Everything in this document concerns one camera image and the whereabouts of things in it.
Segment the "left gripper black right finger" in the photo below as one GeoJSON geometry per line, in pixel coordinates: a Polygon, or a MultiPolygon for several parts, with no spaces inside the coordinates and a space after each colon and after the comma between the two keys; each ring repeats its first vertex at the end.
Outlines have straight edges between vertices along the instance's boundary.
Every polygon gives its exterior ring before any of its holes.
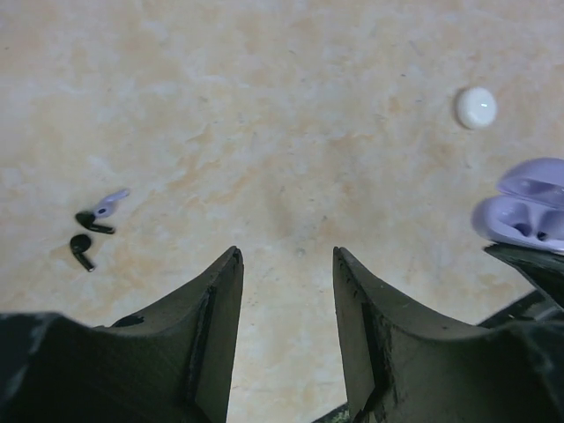
{"type": "Polygon", "coordinates": [[[428,308],[333,251],[355,422],[560,422],[563,308],[533,291],[479,325],[428,308]]]}

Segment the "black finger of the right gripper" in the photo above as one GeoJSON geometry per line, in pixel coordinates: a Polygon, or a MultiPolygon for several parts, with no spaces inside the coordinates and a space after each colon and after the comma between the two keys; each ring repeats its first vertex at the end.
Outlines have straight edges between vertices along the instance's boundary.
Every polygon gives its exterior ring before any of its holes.
{"type": "Polygon", "coordinates": [[[494,243],[484,251],[519,272],[548,301],[563,308],[563,255],[505,243],[494,243]]]}

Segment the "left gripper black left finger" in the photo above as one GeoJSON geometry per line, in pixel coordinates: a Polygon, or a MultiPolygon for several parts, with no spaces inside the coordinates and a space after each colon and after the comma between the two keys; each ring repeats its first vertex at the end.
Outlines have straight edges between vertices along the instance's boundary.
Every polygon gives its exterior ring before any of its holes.
{"type": "Polygon", "coordinates": [[[2,315],[2,421],[225,421],[243,272],[230,248],[108,327],[54,312],[2,315]]]}

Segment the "purple round charging case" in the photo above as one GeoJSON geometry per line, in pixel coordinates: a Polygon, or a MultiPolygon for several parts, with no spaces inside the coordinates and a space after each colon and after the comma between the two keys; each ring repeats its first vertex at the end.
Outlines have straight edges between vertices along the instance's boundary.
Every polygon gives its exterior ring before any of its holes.
{"type": "Polygon", "coordinates": [[[563,251],[563,160],[526,160],[499,180],[500,194],[476,205],[471,224],[490,241],[563,251]]]}

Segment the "white earbud charging case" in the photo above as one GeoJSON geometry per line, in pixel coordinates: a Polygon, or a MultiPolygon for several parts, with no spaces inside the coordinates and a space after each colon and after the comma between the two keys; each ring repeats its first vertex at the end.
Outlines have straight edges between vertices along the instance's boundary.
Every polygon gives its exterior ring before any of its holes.
{"type": "Polygon", "coordinates": [[[490,126],[498,113],[494,95],[480,86],[463,90],[457,97],[455,109],[458,121],[469,130],[490,126]]]}

